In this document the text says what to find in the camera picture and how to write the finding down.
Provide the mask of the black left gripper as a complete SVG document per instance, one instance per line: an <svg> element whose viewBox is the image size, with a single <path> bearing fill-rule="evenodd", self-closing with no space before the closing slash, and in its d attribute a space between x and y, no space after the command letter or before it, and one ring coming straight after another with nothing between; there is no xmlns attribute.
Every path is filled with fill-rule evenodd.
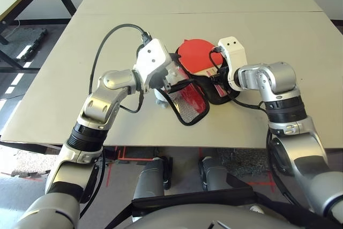
<svg viewBox="0 0 343 229"><path fill-rule="evenodd" d="M162 87L167 93L177 92L193 83L194 79L178 81L178 66L175 63L169 64L162 70Z"/></svg>

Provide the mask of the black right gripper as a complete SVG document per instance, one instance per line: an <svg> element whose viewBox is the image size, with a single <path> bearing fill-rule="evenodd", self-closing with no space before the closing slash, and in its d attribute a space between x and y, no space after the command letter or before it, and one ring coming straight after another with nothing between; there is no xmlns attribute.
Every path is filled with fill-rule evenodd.
<svg viewBox="0 0 343 229"><path fill-rule="evenodd" d="M228 66L221 66L217 70L217 74L211 75L210 80L213 83L219 83L219 85L224 89L224 90L230 90L230 85L228 82L228 72L229 68Z"/></svg>

